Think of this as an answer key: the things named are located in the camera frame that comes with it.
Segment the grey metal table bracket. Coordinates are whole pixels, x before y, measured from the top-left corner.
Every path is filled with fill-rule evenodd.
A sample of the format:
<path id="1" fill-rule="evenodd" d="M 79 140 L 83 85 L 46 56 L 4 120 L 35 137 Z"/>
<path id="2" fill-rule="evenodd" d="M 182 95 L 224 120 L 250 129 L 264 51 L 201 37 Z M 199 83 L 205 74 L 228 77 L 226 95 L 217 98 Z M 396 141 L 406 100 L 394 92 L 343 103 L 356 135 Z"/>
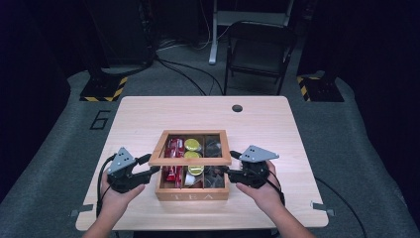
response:
<path id="1" fill-rule="evenodd" d="M 325 204 L 311 201 L 310 205 L 315 210 L 321 210 L 321 211 L 324 211 L 329 216 L 335 216 L 335 210 L 332 208 L 329 208 Z"/>
<path id="2" fill-rule="evenodd" d="M 80 207 L 73 209 L 69 213 L 69 217 L 76 217 L 79 213 L 85 212 L 85 211 L 91 211 L 93 209 L 93 204 L 84 204 Z"/>

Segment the person's right hand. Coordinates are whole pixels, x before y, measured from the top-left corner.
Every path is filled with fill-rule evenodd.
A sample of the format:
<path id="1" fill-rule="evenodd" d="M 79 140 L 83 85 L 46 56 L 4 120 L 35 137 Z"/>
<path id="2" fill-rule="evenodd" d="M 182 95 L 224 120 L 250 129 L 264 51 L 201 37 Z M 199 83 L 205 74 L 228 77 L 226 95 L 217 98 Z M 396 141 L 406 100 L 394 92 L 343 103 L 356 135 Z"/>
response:
<path id="1" fill-rule="evenodd" d="M 269 176 L 267 177 L 266 184 L 260 188 L 252 188 L 238 182 L 236 187 L 252 198 L 257 207 L 267 216 L 273 216 L 280 214 L 284 210 L 284 205 L 282 204 L 280 194 L 278 193 L 280 191 L 280 184 L 275 177 L 275 166 L 270 161 L 267 161 L 266 164 L 269 169 Z"/>

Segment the person's left hand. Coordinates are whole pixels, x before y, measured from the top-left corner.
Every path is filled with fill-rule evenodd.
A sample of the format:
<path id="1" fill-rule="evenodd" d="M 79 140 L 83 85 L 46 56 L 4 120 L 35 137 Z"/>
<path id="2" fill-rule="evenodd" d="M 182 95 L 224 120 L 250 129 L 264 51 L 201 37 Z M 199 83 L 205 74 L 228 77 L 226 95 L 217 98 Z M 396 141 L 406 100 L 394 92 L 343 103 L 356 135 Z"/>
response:
<path id="1" fill-rule="evenodd" d="M 108 182 L 108 175 L 103 174 L 100 192 L 102 205 L 99 215 L 105 217 L 121 217 L 125 213 L 129 203 L 140 195 L 145 188 L 146 186 L 144 184 L 140 184 L 125 193 L 120 193 L 111 188 Z"/>

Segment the wooden box lid with glass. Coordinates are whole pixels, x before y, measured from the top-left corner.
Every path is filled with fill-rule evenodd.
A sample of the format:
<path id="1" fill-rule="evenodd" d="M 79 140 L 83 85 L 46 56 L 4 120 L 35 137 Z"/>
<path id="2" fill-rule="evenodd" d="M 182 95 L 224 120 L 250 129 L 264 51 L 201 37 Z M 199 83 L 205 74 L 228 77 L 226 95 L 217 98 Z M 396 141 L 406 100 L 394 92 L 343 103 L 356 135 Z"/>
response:
<path id="1" fill-rule="evenodd" d="M 165 155 L 166 145 L 172 138 L 196 139 L 201 145 L 202 157 L 170 158 Z M 206 154 L 207 139 L 220 143 L 220 155 L 209 157 Z M 230 148 L 225 130 L 164 130 L 149 160 L 150 166 L 229 166 L 232 163 Z"/>

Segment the black stand with striped base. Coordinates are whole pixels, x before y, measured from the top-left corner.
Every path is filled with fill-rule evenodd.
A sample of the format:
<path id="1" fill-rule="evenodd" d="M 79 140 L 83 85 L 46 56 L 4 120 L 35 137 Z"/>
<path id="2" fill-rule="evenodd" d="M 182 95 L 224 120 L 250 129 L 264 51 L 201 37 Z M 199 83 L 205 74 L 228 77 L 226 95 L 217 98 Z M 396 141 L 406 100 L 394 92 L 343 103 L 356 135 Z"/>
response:
<path id="1" fill-rule="evenodd" d="M 89 11 L 86 0 L 78 0 L 77 42 L 80 56 L 89 73 L 89 80 L 80 93 L 83 100 L 115 101 L 122 93 L 122 87 L 127 81 L 124 73 L 111 73 L 103 70 L 105 58 L 99 40 L 94 19 Z"/>
<path id="2" fill-rule="evenodd" d="M 344 102 L 335 82 L 325 82 L 321 77 L 298 76 L 301 94 L 308 102 Z"/>

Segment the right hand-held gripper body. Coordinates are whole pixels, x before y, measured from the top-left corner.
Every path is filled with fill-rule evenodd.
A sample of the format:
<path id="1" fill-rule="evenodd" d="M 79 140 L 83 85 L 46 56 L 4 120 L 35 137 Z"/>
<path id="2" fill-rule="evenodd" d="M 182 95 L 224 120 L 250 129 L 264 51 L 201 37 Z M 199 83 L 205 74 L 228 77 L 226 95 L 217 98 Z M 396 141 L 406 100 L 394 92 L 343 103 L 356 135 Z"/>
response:
<path id="1" fill-rule="evenodd" d="M 242 183 L 252 188 L 262 187 L 269 176 L 267 161 L 278 159 L 279 154 L 250 145 L 241 155 L 242 162 Z"/>

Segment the wooden tea box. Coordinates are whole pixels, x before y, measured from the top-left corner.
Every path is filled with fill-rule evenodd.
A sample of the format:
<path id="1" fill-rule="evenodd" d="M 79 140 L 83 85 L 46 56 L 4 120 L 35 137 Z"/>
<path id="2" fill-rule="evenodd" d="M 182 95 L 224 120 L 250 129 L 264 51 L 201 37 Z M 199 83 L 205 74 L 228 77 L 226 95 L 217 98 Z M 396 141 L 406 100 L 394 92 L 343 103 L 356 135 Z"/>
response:
<path id="1" fill-rule="evenodd" d="M 190 186 L 184 185 L 186 174 L 189 174 L 188 167 L 182 166 L 181 188 L 175 187 L 175 181 L 165 180 L 163 166 L 157 173 L 156 195 L 160 201 L 190 201 L 190 200 L 227 200 L 229 197 L 229 178 L 223 173 L 223 186 L 207 188 L 205 186 L 205 168 L 200 176 L 195 176 L 195 183 Z"/>

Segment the black folding chair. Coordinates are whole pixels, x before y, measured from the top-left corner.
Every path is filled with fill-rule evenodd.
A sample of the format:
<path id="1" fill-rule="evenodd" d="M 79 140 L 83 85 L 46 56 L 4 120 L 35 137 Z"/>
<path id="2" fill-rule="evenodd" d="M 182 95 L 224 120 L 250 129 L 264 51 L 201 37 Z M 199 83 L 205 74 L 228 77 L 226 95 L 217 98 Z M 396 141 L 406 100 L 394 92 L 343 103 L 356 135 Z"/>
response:
<path id="1" fill-rule="evenodd" d="M 223 94 L 235 72 L 274 78 L 279 95 L 297 44 L 296 34 L 287 26 L 239 21 L 227 29 L 227 58 Z"/>

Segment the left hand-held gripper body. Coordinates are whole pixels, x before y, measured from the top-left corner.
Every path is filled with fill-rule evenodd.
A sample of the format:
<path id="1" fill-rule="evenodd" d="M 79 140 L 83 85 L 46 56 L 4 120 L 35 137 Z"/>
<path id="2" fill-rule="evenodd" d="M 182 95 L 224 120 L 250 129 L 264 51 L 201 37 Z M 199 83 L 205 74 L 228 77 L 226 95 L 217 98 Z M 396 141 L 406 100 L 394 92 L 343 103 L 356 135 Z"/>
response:
<path id="1" fill-rule="evenodd" d="M 120 148 L 107 170 L 111 188 L 120 193 L 125 193 L 140 184 L 145 184 L 145 180 L 135 180 L 133 178 L 133 168 L 137 165 L 136 158 L 124 147 Z"/>

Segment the red sachet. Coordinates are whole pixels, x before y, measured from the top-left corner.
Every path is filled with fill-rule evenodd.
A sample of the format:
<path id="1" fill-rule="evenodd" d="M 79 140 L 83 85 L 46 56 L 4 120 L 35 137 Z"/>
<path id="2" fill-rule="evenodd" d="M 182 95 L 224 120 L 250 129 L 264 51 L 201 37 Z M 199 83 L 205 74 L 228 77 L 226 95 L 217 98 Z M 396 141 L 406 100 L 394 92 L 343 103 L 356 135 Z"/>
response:
<path id="1" fill-rule="evenodd" d="M 176 140 L 170 139 L 167 143 L 165 154 L 167 158 L 175 158 L 176 157 Z M 173 166 L 165 166 L 165 180 L 166 181 L 175 181 L 175 171 Z"/>
<path id="2" fill-rule="evenodd" d="M 184 157 L 184 141 L 181 138 L 175 139 L 175 156 L 177 158 Z M 175 167 L 175 187 L 181 188 L 182 166 Z"/>

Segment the white desk frame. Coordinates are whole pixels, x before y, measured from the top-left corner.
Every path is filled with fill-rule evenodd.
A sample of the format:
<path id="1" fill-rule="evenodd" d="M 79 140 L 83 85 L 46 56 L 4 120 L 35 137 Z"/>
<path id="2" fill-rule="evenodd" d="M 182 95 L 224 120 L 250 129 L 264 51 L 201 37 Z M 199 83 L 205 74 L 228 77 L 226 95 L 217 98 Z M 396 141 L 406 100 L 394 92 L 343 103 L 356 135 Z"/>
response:
<path id="1" fill-rule="evenodd" d="M 284 13 L 221 11 L 218 9 L 218 1 L 213 0 L 211 49 L 208 60 L 210 65 L 214 65 L 217 62 L 219 26 L 230 26 L 238 21 L 257 21 L 287 26 L 294 5 L 294 0 L 286 0 L 287 5 Z"/>

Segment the dark tea bags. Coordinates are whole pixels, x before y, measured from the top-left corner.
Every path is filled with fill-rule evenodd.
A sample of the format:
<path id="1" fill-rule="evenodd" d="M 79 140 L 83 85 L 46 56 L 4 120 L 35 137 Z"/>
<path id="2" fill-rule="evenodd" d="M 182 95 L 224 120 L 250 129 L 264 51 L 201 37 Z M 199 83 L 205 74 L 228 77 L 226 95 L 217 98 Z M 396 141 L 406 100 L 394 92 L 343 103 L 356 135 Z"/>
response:
<path id="1" fill-rule="evenodd" d="M 221 156 L 221 144 L 219 141 L 210 139 L 206 143 L 206 156 L 218 158 Z M 223 186 L 223 173 L 219 166 L 208 166 L 205 168 L 205 186 L 217 188 Z"/>

